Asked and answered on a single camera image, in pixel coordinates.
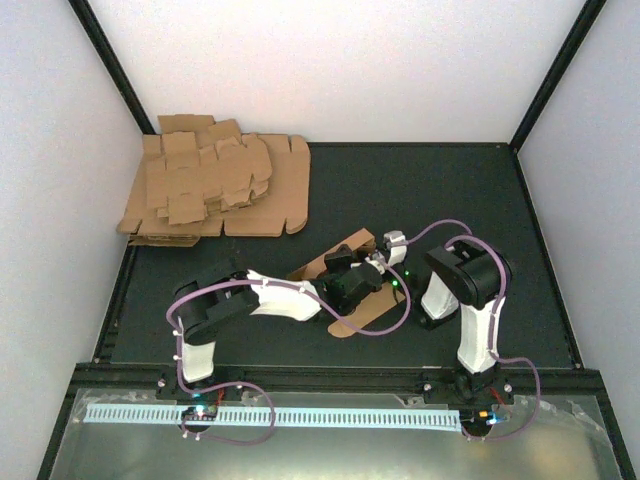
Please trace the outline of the brown cardboard box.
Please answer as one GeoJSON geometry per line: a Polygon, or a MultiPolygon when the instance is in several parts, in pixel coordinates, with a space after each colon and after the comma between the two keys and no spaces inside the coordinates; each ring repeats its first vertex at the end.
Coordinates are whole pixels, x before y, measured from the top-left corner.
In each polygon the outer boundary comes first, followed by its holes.
{"type": "Polygon", "coordinates": [[[373,252],[382,253],[374,235],[361,228],[338,242],[322,255],[287,275],[292,281],[306,280],[317,289],[318,295],[339,315],[328,327],[336,338],[356,333],[381,336],[383,329],[367,328],[376,319],[406,300],[404,274],[397,270],[401,264],[387,268],[381,275],[365,262],[373,252]]]}

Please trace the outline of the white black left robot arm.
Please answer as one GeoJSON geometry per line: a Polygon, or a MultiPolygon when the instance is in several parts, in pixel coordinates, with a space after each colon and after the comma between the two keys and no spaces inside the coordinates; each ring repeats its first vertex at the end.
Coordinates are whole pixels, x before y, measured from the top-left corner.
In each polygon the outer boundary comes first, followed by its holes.
{"type": "Polygon", "coordinates": [[[234,260],[217,265],[203,280],[179,288],[167,320],[179,339],[175,360],[189,385],[214,373],[217,335],[228,323],[251,315],[306,322],[323,310],[352,314],[370,294],[381,290],[387,256],[358,253],[343,244],[324,256],[326,273],[311,280],[283,280],[240,268],[234,260]]]}

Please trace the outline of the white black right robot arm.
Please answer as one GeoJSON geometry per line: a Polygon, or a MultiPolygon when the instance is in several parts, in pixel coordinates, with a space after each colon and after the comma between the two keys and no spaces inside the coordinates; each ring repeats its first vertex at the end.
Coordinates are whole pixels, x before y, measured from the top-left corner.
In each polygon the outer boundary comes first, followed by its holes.
{"type": "Polygon", "coordinates": [[[498,331],[512,270],[486,242],[460,235],[425,254],[431,275],[417,306],[434,327],[460,315],[453,388],[470,401],[490,387],[499,370],[498,331]]]}

